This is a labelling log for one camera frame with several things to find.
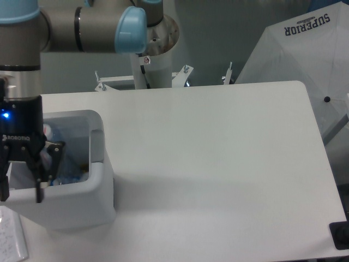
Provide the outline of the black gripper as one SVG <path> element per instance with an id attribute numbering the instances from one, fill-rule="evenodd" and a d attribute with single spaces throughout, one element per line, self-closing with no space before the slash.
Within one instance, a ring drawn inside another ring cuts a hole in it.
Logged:
<path id="1" fill-rule="evenodd" d="M 1 201 L 9 198 L 9 162 L 25 162 L 35 183 L 36 203 L 44 188 L 57 177 L 65 142 L 46 141 L 43 132 L 42 96 L 1 100 Z"/>

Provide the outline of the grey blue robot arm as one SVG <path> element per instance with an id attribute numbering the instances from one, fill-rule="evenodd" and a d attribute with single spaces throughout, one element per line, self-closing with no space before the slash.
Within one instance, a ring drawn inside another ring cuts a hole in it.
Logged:
<path id="1" fill-rule="evenodd" d="M 164 17 L 162 1 L 86 1 L 70 10 L 37 1 L 1 1 L 1 200 L 10 195 L 8 169 L 27 165 L 36 201 L 42 184 L 61 169 L 65 143 L 43 131 L 42 52 L 135 53 L 147 47 L 147 29 Z"/>

